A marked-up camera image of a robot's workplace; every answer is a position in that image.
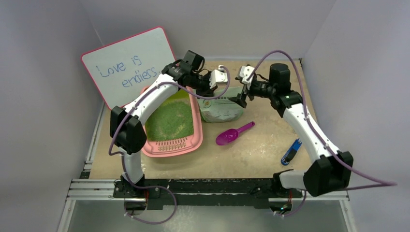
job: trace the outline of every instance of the pink plastic litter box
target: pink plastic litter box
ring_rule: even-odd
[[[143,88],[141,93],[143,93],[146,89],[148,89],[148,87]],[[203,140],[201,113],[195,97],[189,94],[189,98],[192,110],[193,135],[167,141],[149,141],[147,139],[144,147],[142,148],[142,152],[144,154],[149,157],[170,157],[182,155],[199,148]]]

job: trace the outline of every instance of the whiteboard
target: whiteboard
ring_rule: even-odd
[[[175,57],[164,29],[157,27],[87,52],[81,60],[112,109],[135,100]]]

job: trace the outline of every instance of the wall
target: wall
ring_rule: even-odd
[[[399,184],[350,192],[361,232],[410,227],[409,22],[409,1],[338,0],[304,57],[323,130],[354,168]]]
[[[101,43],[77,0],[2,0],[0,31],[0,231],[56,231],[102,103],[80,55]]]
[[[81,0],[104,44],[163,26],[177,57],[301,58],[336,0]]]

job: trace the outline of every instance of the tabletop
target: tabletop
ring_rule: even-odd
[[[218,65],[226,66],[231,73],[231,86],[241,84],[234,80],[242,65],[255,67],[258,61],[207,61],[205,68],[216,69]],[[315,117],[310,95],[303,76],[299,60],[295,60],[301,74],[307,106]],[[296,74],[289,61],[265,61],[257,73],[269,77],[269,66],[272,63],[285,63],[291,70],[292,89],[300,93]],[[151,158],[141,155],[142,168],[146,178],[269,178],[273,173],[287,169],[306,170],[310,166],[309,156],[302,144],[295,158],[288,166],[283,166],[280,159],[298,138],[291,126],[274,110],[269,99],[255,97],[247,100],[248,105],[243,115],[236,121],[224,123],[207,123],[202,121],[203,142],[190,153],[167,157]],[[120,156],[109,156],[111,142],[109,136],[110,111],[105,108],[100,123],[100,134],[94,144],[95,155],[90,172],[90,179],[117,179],[121,176]],[[215,138],[230,128],[239,128],[251,121],[255,126],[241,134],[233,143],[218,146]]]

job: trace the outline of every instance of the blue box cutter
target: blue box cutter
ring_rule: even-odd
[[[282,157],[282,159],[280,159],[280,162],[285,166],[288,165],[289,162],[293,160],[297,150],[300,148],[300,145],[302,145],[302,141],[300,141],[300,139],[296,139],[292,146],[289,147],[289,150]]]

